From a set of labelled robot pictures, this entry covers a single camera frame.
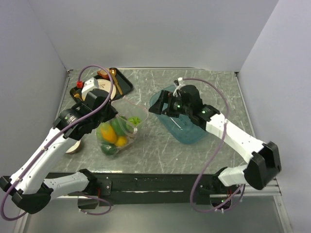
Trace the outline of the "yellow green mango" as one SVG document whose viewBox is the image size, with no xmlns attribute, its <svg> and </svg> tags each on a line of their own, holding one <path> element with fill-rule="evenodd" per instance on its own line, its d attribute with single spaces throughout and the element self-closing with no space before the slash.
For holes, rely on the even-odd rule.
<svg viewBox="0 0 311 233">
<path fill-rule="evenodd" d="M 112 126 L 109 123 L 103 123 L 100 125 L 100 131 L 102 134 L 102 137 L 105 141 L 109 142 L 109 143 L 116 143 L 118 137 L 114 131 L 114 129 L 112 128 Z"/>
</svg>

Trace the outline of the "clear zip top bag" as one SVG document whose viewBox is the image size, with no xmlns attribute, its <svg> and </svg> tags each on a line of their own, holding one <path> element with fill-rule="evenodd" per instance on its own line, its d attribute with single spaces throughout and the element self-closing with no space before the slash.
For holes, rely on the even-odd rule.
<svg viewBox="0 0 311 233">
<path fill-rule="evenodd" d="M 101 152 L 113 158 L 137 141 L 149 112 L 126 98 L 116 100 L 111 105 L 118 113 L 98 126 L 96 137 Z"/>
</svg>

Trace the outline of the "dark green avocado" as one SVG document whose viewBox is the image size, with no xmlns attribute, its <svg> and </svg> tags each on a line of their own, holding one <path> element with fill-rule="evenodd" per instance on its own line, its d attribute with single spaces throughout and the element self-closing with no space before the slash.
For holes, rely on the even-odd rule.
<svg viewBox="0 0 311 233">
<path fill-rule="evenodd" d="M 101 144 L 100 148 L 101 151 L 107 156 L 115 155 L 118 152 L 118 148 L 113 144 Z"/>
</svg>

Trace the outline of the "yellow lemon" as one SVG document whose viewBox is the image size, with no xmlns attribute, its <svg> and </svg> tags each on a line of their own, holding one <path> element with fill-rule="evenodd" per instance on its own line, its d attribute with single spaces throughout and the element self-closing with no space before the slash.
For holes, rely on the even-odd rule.
<svg viewBox="0 0 311 233">
<path fill-rule="evenodd" d="M 126 136 L 119 136 L 117 141 L 115 142 L 115 146 L 118 148 L 123 148 L 128 144 L 128 139 Z"/>
</svg>

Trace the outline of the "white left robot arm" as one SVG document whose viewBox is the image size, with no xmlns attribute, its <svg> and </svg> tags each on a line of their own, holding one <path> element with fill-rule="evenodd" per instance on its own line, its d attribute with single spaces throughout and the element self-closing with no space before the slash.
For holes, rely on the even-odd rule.
<svg viewBox="0 0 311 233">
<path fill-rule="evenodd" d="M 31 158 L 13 175 L 1 177 L 0 187 L 5 196 L 11 196 L 12 202 L 26 213 L 35 214 L 60 196 L 75 192 L 96 195 L 97 177 L 87 169 L 56 179 L 46 177 L 65 152 L 84 135 L 116 116 L 117 110 L 111 106 L 110 96 L 95 88 L 87 93 L 84 101 L 62 111 Z"/>
</svg>

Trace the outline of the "green bell pepper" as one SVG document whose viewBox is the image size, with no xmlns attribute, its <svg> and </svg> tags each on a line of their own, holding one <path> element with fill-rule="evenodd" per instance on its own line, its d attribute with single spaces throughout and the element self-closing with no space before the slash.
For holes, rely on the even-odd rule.
<svg viewBox="0 0 311 233">
<path fill-rule="evenodd" d="M 111 126 L 118 136 L 126 135 L 126 121 L 121 118 L 115 118 L 111 121 Z"/>
</svg>

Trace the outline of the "large green cabbage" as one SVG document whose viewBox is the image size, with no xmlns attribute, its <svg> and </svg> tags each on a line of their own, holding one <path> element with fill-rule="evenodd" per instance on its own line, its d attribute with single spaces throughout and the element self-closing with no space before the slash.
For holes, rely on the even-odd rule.
<svg viewBox="0 0 311 233">
<path fill-rule="evenodd" d="M 97 137 L 98 143 L 102 144 L 104 142 L 104 138 L 102 136 L 101 127 L 100 126 L 96 129 L 96 137 Z"/>
</svg>

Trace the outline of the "small green cabbage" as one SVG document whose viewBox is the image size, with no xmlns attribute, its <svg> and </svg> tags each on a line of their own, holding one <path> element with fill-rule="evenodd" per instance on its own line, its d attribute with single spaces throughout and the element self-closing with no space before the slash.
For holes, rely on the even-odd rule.
<svg viewBox="0 0 311 233">
<path fill-rule="evenodd" d="M 141 119 L 138 116 L 132 116 L 128 119 L 128 121 L 134 126 L 137 126 L 141 123 Z"/>
</svg>

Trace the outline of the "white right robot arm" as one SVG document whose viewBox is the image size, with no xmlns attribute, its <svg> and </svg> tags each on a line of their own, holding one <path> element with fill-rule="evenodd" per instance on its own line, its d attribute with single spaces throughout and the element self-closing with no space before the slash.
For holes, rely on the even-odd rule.
<svg viewBox="0 0 311 233">
<path fill-rule="evenodd" d="M 254 138 L 228 121 L 218 109 L 204 104 L 194 85 L 186 85 L 173 92 L 162 90 L 149 112 L 167 117 L 185 115 L 202 130 L 224 139 L 243 158 L 244 166 L 227 167 L 219 172 L 212 182 L 217 193 L 224 193 L 236 184 L 248 184 L 262 190 L 281 171 L 275 143 Z"/>
</svg>

